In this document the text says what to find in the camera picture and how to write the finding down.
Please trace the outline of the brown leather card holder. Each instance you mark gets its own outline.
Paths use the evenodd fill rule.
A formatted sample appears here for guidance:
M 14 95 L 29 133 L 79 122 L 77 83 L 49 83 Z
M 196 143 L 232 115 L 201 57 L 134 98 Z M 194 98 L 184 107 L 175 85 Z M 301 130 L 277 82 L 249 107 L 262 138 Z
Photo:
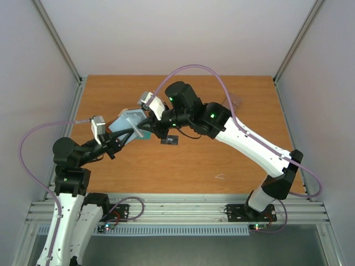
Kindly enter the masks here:
M 128 128 L 132 128 L 135 132 L 133 140 L 137 136 L 141 136 L 144 130 L 138 129 L 137 125 L 146 119 L 147 116 L 142 109 L 124 109 L 121 113 L 111 122 L 108 123 L 108 130 L 116 132 Z

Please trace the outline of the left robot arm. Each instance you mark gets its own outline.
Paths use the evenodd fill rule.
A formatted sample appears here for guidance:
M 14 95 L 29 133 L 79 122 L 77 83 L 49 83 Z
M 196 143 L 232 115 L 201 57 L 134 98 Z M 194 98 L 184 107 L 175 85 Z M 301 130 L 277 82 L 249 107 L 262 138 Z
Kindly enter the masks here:
M 112 212 L 107 194 L 87 192 L 91 171 L 84 165 L 104 154 L 114 159 L 133 132 L 133 129 L 105 132 L 83 145 L 69 137 L 54 143 L 56 202 L 37 265 L 82 264 L 95 226 L 107 220 Z

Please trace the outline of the black credit card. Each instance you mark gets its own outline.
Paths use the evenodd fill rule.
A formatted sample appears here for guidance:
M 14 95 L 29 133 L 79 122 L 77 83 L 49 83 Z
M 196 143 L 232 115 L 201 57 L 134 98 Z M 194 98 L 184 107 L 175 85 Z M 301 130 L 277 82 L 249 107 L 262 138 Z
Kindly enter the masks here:
M 178 145 L 179 137 L 177 135 L 168 135 L 165 139 L 161 139 L 162 145 Z

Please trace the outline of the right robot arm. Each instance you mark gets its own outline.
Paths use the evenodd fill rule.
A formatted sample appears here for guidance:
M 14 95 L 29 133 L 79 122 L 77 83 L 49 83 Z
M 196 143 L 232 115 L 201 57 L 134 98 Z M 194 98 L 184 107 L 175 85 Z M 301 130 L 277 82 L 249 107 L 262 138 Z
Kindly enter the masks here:
M 253 190 L 244 204 L 244 213 L 254 221 L 264 214 L 274 200 L 287 198 L 303 154 L 276 147 L 258 136 L 243 123 L 232 117 L 232 112 L 219 103 L 203 103 L 193 88 L 182 81 L 169 85 L 165 90 L 172 107 L 169 108 L 150 92 L 142 94 L 138 101 L 148 117 L 138 128 L 165 139 L 172 128 L 188 126 L 201 136 L 223 142 L 257 163 L 267 173 L 266 179 Z

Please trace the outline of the teal credit card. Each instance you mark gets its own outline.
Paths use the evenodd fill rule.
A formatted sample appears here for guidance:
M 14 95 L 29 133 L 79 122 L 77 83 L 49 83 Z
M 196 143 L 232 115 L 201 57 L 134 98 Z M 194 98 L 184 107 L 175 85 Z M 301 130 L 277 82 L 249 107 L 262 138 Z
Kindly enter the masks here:
M 136 137 L 138 140 L 150 140 L 151 139 L 151 132 L 143 131 L 141 136 Z

